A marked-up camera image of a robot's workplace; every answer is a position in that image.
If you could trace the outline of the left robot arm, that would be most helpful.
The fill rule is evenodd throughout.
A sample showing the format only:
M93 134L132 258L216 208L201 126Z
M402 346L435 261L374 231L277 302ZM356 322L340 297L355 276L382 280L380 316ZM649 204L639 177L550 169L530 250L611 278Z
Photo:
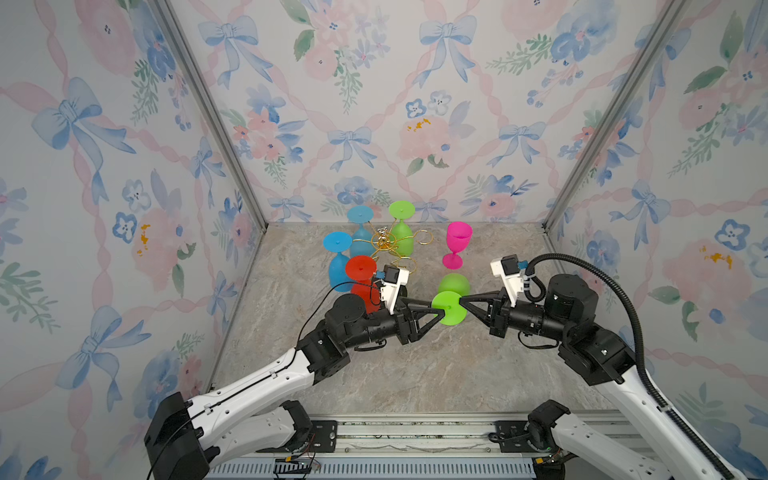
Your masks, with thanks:
M150 479L202 479L216 465L246 453L304 447L311 420L295 393L333 376L354 349L384 346L391 337L421 340L445 316L427 301L402 299L368 312L343 294L316 327L262 369L208 394L179 392L158 405L144 437Z

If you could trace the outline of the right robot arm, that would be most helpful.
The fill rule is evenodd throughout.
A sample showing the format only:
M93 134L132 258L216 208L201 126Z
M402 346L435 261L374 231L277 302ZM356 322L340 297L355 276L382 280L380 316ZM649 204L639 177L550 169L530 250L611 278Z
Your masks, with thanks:
M587 385L607 398L655 453L642 455L595 431L561 403L548 400L528 416L529 439L539 450L573 454L614 479L741 479L657 390L638 346L595 321L598 294L576 275L551 278L544 302L519 300L521 275L504 277L498 293L464 296L459 303L501 337L508 329L556 342L558 355Z

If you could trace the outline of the pink wine glass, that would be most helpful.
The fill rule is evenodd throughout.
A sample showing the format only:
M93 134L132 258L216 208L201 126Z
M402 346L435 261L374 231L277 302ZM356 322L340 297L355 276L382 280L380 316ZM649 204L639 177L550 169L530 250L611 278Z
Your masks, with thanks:
M446 231L446 245L449 254L443 257L443 265L451 270L458 270L463 266L463 258L460 253L469 245L473 236L473 228L465 222L452 222Z

